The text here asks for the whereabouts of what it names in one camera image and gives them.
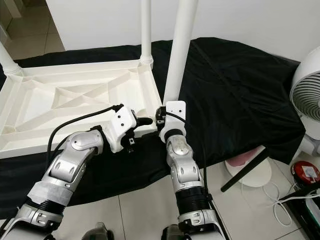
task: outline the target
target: black sheet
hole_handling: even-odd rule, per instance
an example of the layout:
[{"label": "black sheet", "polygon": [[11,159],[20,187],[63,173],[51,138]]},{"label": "black sheet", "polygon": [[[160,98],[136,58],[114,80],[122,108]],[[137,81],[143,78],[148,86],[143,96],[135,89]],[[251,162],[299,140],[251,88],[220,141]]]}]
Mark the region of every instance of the black sheet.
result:
[{"label": "black sheet", "polygon": [[[152,72],[161,99],[171,45],[172,41],[152,43]],[[140,54],[140,45],[117,46],[48,53],[16,62],[28,68],[133,60]],[[200,167],[203,159],[197,134],[203,139],[209,165],[259,145],[272,158],[286,164],[291,161],[305,133],[288,97],[298,64],[239,42],[213,37],[191,41],[179,99],[186,102],[186,119],[195,129],[186,126]],[[0,75],[0,84],[4,79]],[[44,161],[44,153],[0,159],[0,219],[23,203],[41,179]],[[104,152],[92,159],[70,205],[140,189],[167,174],[165,146],[150,134],[131,154]]]}]

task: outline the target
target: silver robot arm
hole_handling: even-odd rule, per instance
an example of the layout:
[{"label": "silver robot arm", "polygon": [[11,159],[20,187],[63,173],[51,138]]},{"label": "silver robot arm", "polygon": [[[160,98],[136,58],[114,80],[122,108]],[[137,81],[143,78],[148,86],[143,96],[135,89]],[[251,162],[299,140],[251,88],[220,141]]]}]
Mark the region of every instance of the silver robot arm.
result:
[{"label": "silver robot arm", "polygon": [[122,144],[134,142],[136,127],[150,123],[151,119],[136,118],[132,110],[123,106],[103,129],[71,134],[65,141],[64,150],[27,194],[26,202],[0,240],[53,239],[51,233],[62,222],[63,211],[85,173],[87,162],[102,153],[104,144],[109,144],[114,153],[121,151]]},{"label": "silver robot arm", "polygon": [[216,213],[210,208],[203,178],[193,159],[193,150],[187,144],[183,121],[186,119],[184,101],[168,101],[157,111],[157,123],[163,125],[161,140],[166,143],[166,162],[179,210],[178,227],[189,240],[225,240]]}]

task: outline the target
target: tile floor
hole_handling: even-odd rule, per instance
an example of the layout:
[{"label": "tile floor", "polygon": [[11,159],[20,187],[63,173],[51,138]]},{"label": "tile floor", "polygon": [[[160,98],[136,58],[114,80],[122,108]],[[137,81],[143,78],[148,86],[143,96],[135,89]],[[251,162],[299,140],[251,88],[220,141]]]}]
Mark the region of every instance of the tile floor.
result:
[{"label": "tile floor", "polygon": [[46,6],[27,7],[22,18],[14,18],[7,32],[6,49],[14,60],[65,50]]},{"label": "tile floor", "polygon": [[[7,29],[12,41],[7,50],[13,59],[24,59],[64,51],[58,31],[47,7],[28,7],[21,19],[13,19]],[[291,186],[289,166],[269,160],[271,181],[285,195]],[[222,193],[220,187],[230,179],[224,163],[208,168],[208,185],[214,204],[232,240],[305,240],[297,222],[279,225],[261,188],[237,183]],[[177,222],[177,207],[169,176],[137,191],[97,202],[67,207],[57,240],[80,240],[96,222],[104,222],[116,240],[159,240],[162,229]],[[286,216],[279,209],[279,217]]]}]

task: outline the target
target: white cord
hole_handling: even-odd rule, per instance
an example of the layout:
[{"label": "white cord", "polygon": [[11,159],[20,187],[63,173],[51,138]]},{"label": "white cord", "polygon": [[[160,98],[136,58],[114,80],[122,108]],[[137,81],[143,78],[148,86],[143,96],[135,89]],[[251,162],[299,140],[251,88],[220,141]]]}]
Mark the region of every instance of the white cord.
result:
[{"label": "white cord", "polygon": [[[287,201],[293,200],[293,199],[313,199],[313,198],[320,197],[320,194],[313,194],[313,195],[308,195],[308,196],[293,196],[293,197],[289,197],[289,198],[287,198],[287,199],[285,199],[285,200],[279,200],[279,199],[280,199],[280,189],[279,189],[278,185],[275,184],[275,183],[272,182],[272,181],[270,181],[269,183],[272,184],[272,185],[274,185],[275,188],[276,188],[276,191],[277,191],[277,196],[276,196],[276,198],[270,196],[270,195],[267,193],[267,191],[266,191],[266,189],[265,189],[265,186],[266,186],[266,185],[262,186],[262,190],[263,190],[263,192],[265,193],[265,195],[267,195],[267,196],[273,201],[272,206],[273,206],[273,214],[274,214],[274,217],[275,217],[275,219],[277,220],[277,222],[278,222],[280,225],[282,225],[283,227],[289,227],[289,226],[291,226],[291,224],[292,224],[292,218],[291,218],[289,212],[287,211],[287,209],[285,208],[285,206],[283,205],[284,202],[287,202]],[[290,193],[290,191],[291,191],[296,185],[297,185],[297,183],[295,183],[294,185],[292,185],[286,195],[288,195],[288,194]],[[284,224],[284,223],[281,222],[280,219],[278,218],[278,215],[277,215],[277,212],[276,212],[276,207],[277,207],[277,205],[280,205],[280,207],[284,210],[284,212],[285,212],[286,215],[288,216],[289,224]]]}]

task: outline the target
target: electric fan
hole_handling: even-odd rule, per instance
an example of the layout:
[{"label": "electric fan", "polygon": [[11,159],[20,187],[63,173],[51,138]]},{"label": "electric fan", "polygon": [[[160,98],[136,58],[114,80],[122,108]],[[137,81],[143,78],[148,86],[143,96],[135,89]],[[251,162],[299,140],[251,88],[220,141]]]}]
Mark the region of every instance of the electric fan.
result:
[{"label": "electric fan", "polygon": [[314,49],[296,69],[290,99],[305,127],[298,151],[320,156],[320,46]]}]

